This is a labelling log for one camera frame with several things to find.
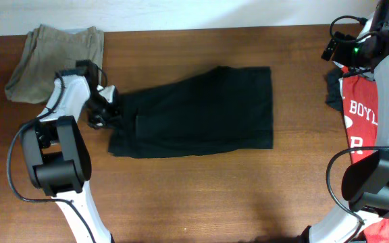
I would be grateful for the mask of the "black shorts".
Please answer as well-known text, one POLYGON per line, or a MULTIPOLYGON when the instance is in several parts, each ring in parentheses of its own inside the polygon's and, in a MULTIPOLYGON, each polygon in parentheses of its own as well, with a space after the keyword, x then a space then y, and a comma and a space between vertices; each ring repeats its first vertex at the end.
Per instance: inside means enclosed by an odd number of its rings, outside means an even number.
POLYGON ((115 157, 203 156, 274 146, 270 67, 218 66, 122 94, 120 103, 108 147, 115 157))

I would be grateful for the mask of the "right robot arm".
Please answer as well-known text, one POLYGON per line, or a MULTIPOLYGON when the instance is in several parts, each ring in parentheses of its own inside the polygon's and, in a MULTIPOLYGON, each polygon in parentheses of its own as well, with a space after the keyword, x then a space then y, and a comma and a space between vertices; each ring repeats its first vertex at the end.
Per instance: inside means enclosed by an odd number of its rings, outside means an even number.
POLYGON ((297 236, 297 242, 352 242, 364 229, 389 218, 389 1, 379 1, 357 38, 329 31, 331 41, 322 59, 335 59, 351 70, 346 77, 370 72, 378 92, 378 127, 370 156, 352 164, 342 179, 342 198, 331 195, 335 207, 297 236))

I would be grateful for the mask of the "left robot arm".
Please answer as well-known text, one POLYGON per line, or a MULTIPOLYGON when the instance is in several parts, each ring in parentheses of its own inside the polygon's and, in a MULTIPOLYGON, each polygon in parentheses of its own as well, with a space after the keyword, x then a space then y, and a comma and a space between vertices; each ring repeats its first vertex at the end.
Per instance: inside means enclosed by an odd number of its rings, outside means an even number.
POLYGON ((109 127, 120 114, 117 95, 97 64, 79 60, 73 69, 56 73, 45 108, 15 136, 32 185, 46 196, 35 201, 55 203, 77 242, 114 241, 90 191, 92 163, 78 120, 86 111, 91 128, 109 127))

